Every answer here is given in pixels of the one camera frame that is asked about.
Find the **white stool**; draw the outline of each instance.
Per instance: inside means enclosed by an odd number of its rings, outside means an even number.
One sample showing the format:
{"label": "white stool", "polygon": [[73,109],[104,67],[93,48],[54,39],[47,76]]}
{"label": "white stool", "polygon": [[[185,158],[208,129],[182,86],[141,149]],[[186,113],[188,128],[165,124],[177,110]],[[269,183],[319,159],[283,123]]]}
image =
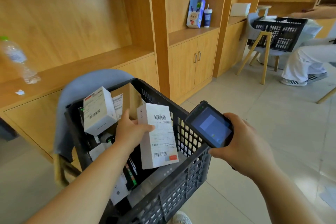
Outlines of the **white stool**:
{"label": "white stool", "polygon": [[268,14],[268,10],[271,8],[272,6],[271,5],[258,5],[257,6],[257,14],[259,14],[259,11],[260,10],[265,10],[265,13],[264,13],[264,16],[267,16]]}

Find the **sneaker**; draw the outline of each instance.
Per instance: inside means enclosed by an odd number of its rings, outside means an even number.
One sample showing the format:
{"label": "sneaker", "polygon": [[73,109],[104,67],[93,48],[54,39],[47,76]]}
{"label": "sneaker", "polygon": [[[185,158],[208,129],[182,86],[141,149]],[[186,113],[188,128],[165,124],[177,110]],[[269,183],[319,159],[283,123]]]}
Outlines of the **sneaker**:
{"label": "sneaker", "polygon": [[285,78],[283,78],[280,82],[288,86],[306,86],[307,85],[307,82],[297,82],[297,81],[288,80]]}
{"label": "sneaker", "polygon": [[322,79],[327,78],[327,77],[328,77],[327,72],[325,72],[323,74],[309,74],[307,83],[317,82],[317,81],[322,80]]}
{"label": "sneaker", "polygon": [[184,212],[177,211],[173,216],[173,224],[192,224],[191,220]]}

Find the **black plastic basket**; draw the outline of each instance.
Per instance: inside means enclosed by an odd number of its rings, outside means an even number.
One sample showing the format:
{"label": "black plastic basket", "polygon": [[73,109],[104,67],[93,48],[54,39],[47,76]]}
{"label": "black plastic basket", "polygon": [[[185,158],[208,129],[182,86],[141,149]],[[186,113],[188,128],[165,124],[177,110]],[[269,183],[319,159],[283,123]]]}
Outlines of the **black plastic basket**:
{"label": "black plastic basket", "polygon": [[[307,19],[276,18],[276,21],[260,21],[262,17],[253,22],[252,27],[261,31],[272,32],[271,49],[291,52],[296,45],[299,36],[308,22]],[[267,36],[263,35],[257,47],[266,47]],[[254,44],[255,40],[249,39],[248,45]]]}
{"label": "black plastic basket", "polygon": [[[109,201],[100,223],[167,223],[205,182],[211,160],[208,154],[209,146],[184,124],[188,112],[146,82],[135,78],[108,90],[113,91],[129,82],[147,103],[169,106],[177,149],[187,156],[187,159],[129,211],[121,214]],[[82,99],[67,106],[65,116],[79,162],[84,170],[92,163],[89,151],[97,146],[97,143],[93,136],[84,133],[78,112],[78,108],[82,106]],[[155,170],[150,169],[148,176]]]}

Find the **white pants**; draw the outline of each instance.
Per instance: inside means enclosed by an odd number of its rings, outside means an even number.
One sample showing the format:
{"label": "white pants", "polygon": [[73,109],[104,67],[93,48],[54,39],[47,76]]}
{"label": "white pants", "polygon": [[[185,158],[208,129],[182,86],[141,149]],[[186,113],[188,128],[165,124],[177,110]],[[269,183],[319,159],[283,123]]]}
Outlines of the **white pants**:
{"label": "white pants", "polygon": [[309,74],[325,73],[323,63],[336,62],[336,44],[333,44],[333,40],[334,38],[317,38],[303,42],[289,57],[281,76],[305,82]]}

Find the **bottle label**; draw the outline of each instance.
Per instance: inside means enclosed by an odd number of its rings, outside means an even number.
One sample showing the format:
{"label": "bottle label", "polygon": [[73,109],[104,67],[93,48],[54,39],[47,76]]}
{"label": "bottle label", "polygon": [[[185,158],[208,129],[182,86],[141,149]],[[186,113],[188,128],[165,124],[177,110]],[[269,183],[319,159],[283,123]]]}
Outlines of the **bottle label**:
{"label": "bottle label", "polygon": [[21,50],[12,51],[12,52],[8,53],[7,55],[15,63],[23,63],[27,60],[27,57],[25,56],[25,54]]}

